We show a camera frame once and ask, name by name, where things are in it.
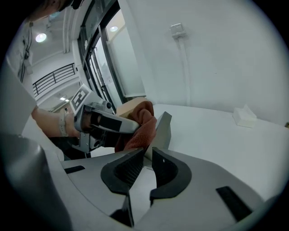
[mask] tissue box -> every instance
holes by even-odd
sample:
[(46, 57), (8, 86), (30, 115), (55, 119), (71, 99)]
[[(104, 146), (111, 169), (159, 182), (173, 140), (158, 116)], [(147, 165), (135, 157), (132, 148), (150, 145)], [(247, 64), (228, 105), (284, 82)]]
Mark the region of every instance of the tissue box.
[(245, 105), (244, 108), (235, 108), (233, 113), (236, 125), (253, 128), (257, 120), (257, 116)]
[(147, 99), (144, 97), (137, 97), (124, 103), (117, 108), (117, 116), (127, 118), (128, 114), (130, 114), (134, 108), (143, 101), (147, 101)]

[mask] railing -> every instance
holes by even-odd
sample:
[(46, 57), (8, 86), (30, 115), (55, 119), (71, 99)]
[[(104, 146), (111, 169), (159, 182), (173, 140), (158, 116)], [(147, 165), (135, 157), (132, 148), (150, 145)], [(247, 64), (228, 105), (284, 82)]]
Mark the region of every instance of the railing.
[(52, 87), (54, 84), (59, 83), (60, 81), (69, 78), (72, 75), (75, 75), (74, 63), (68, 64), (45, 75), (33, 84), (34, 96), (36, 97), (40, 95), (42, 92)]

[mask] human hand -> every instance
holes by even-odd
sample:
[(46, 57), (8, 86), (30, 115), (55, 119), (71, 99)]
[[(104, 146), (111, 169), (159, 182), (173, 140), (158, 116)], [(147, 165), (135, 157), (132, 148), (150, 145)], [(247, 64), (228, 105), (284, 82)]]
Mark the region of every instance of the human hand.
[[(83, 131), (91, 129), (90, 125), (91, 114), (84, 113), (81, 128)], [(65, 128), (68, 136), (79, 138), (80, 132), (74, 127), (74, 114), (68, 113), (65, 117)]]

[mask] cardboard box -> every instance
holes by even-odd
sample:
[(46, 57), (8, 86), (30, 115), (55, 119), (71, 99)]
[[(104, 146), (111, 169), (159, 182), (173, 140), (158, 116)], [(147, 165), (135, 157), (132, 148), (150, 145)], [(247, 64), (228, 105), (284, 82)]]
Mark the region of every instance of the cardboard box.
[(128, 114), (130, 114), (134, 110), (134, 108), (143, 101), (147, 101), (147, 99), (144, 97), (137, 97), (124, 103), (117, 108), (117, 116), (127, 118)]

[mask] balcony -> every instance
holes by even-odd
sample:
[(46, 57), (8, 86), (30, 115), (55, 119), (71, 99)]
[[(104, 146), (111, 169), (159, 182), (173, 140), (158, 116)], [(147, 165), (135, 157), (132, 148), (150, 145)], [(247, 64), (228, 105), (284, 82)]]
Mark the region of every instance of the balcony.
[(33, 84), (33, 93), (37, 104), (41, 104), (55, 93), (79, 82), (75, 64), (71, 63), (45, 75)]

